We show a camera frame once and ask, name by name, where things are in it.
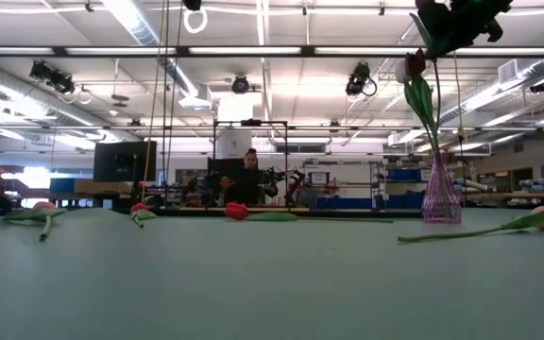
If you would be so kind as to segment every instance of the table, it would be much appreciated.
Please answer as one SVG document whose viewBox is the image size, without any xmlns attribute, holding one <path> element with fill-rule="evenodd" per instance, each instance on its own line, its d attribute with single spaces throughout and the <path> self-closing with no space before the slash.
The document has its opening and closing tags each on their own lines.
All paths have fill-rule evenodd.
<svg viewBox="0 0 544 340">
<path fill-rule="evenodd" d="M 0 339 L 544 339 L 544 233 L 399 245 L 515 210 L 420 220 L 0 217 Z"/>
</svg>

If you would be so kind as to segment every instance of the woman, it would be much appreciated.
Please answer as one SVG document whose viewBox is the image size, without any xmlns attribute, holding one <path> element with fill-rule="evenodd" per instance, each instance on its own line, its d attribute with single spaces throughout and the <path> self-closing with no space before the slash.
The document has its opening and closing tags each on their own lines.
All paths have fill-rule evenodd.
<svg viewBox="0 0 544 340">
<path fill-rule="evenodd" d="M 237 174 L 238 178 L 226 186 L 224 201 L 244 203 L 250 206 L 259 205 L 263 192 L 274 197 L 279 193 L 279 188 L 273 184 L 261 184 L 264 179 L 264 172 L 257 167 L 257 151 L 250 148 L 245 154 L 245 167 Z"/>
</svg>

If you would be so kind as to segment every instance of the vase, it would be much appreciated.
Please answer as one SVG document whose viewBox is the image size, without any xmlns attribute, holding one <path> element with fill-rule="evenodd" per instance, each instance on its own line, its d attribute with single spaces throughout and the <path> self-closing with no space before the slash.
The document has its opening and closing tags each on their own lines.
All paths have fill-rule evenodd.
<svg viewBox="0 0 544 340">
<path fill-rule="evenodd" d="M 454 190 L 447 169 L 447 152 L 434 152 L 432 175 L 423 198 L 423 220 L 426 223 L 461 223 L 461 197 Z"/>
</svg>

